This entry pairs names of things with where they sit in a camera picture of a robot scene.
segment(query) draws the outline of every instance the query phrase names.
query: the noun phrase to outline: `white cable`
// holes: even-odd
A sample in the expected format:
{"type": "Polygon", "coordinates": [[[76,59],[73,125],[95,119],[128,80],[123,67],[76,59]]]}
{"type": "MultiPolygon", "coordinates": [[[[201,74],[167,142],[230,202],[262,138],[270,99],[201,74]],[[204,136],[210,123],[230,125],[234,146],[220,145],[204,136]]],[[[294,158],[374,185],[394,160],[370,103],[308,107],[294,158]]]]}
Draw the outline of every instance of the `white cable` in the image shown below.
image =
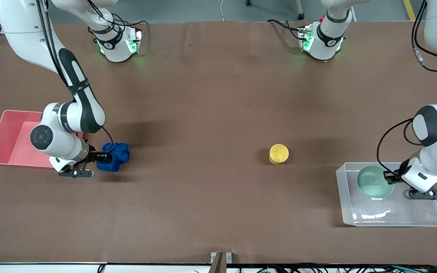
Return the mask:
{"type": "Polygon", "coordinates": [[[222,22],[224,22],[224,20],[223,20],[223,11],[222,11],[222,5],[223,5],[223,0],[222,0],[222,4],[220,4],[220,13],[222,14],[222,22]]]}

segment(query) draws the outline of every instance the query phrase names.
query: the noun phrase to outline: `gray floor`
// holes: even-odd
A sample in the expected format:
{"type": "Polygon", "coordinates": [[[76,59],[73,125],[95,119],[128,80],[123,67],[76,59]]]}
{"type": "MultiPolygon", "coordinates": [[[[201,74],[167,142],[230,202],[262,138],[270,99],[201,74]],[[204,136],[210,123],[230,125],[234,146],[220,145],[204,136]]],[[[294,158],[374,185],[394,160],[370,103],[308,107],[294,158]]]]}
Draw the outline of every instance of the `gray floor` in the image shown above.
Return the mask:
{"type": "MultiPolygon", "coordinates": [[[[415,11],[421,0],[411,0],[415,11]]],[[[133,22],[146,20],[156,23],[184,23],[191,21],[221,21],[220,4],[222,0],[120,0],[109,10],[123,19],[133,22]]],[[[245,0],[223,0],[225,21],[296,21],[298,8],[296,0],[252,0],[247,7],[245,0]]],[[[320,0],[302,0],[306,19],[317,20],[324,15],[320,0]]],[[[54,23],[81,24],[80,19],[57,9],[49,8],[54,23]]],[[[373,0],[354,7],[357,21],[401,21],[409,17],[402,0],[373,0]]]]}

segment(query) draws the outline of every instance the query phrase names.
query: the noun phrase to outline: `cable connector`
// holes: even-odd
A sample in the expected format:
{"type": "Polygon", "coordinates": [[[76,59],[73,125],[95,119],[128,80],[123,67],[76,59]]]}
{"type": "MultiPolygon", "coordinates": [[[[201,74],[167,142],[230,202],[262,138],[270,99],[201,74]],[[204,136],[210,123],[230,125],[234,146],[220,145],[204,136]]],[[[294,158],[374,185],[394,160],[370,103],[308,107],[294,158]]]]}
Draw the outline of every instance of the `cable connector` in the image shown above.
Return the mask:
{"type": "Polygon", "coordinates": [[[412,51],[414,51],[414,56],[416,57],[416,60],[418,60],[419,64],[424,67],[426,64],[424,64],[424,59],[421,55],[421,52],[419,52],[417,48],[412,48],[412,51]]]}

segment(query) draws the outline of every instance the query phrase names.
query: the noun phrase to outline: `yellow cup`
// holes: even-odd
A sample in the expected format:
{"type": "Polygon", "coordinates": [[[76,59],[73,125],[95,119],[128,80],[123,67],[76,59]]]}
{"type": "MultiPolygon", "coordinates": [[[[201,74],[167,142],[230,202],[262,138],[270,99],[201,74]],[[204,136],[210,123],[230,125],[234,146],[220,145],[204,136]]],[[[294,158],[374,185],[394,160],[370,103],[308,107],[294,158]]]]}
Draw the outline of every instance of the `yellow cup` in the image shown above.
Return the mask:
{"type": "Polygon", "coordinates": [[[289,157],[289,151],[286,146],[282,144],[276,144],[269,150],[269,161],[272,164],[281,164],[289,157]]]}

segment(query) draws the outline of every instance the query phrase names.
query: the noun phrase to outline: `clear plastic container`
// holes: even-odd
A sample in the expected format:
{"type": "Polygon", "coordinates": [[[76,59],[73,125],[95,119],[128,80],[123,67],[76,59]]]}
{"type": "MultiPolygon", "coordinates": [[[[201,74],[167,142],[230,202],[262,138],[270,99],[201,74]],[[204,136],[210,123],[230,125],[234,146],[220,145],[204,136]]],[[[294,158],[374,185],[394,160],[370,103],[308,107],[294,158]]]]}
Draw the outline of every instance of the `clear plastic container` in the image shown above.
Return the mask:
{"type": "MultiPolygon", "coordinates": [[[[401,163],[384,163],[395,170],[401,163]]],[[[437,202],[408,200],[403,196],[409,186],[397,183],[392,194],[372,198],[363,194],[357,185],[357,173],[366,166],[380,166],[377,162],[347,162],[336,171],[338,193],[345,224],[354,226],[437,226],[437,202]]]]}

